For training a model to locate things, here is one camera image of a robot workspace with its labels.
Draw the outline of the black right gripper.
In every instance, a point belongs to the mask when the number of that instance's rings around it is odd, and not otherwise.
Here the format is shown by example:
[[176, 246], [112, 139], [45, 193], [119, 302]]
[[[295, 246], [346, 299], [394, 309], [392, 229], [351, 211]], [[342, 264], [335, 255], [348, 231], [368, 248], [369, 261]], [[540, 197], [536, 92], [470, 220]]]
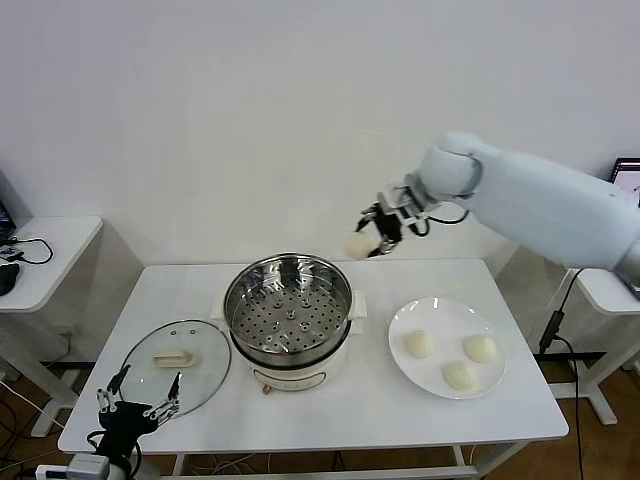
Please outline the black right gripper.
[[356, 224], [355, 231], [360, 232], [369, 223], [373, 222], [378, 230], [380, 242], [371, 250], [367, 257], [375, 258], [388, 255], [393, 252], [398, 243], [402, 241], [402, 224], [395, 214], [386, 214], [378, 202], [361, 212], [361, 218]]

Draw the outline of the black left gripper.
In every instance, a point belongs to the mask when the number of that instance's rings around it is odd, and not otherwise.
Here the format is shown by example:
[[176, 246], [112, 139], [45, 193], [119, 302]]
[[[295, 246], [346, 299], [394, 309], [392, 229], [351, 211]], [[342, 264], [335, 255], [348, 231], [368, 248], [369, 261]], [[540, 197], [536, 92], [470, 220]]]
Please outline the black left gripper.
[[155, 432], [158, 424], [166, 423], [180, 408], [181, 372], [175, 375], [166, 398], [155, 406], [116, 402], [129, 369], [130, 365], [125, 364], [111, 378], [106, 388], [100, 388], [96, 392], [99, 424], [104, 429], [98, 454], [109, 458], [129, 458], [141, 436]]

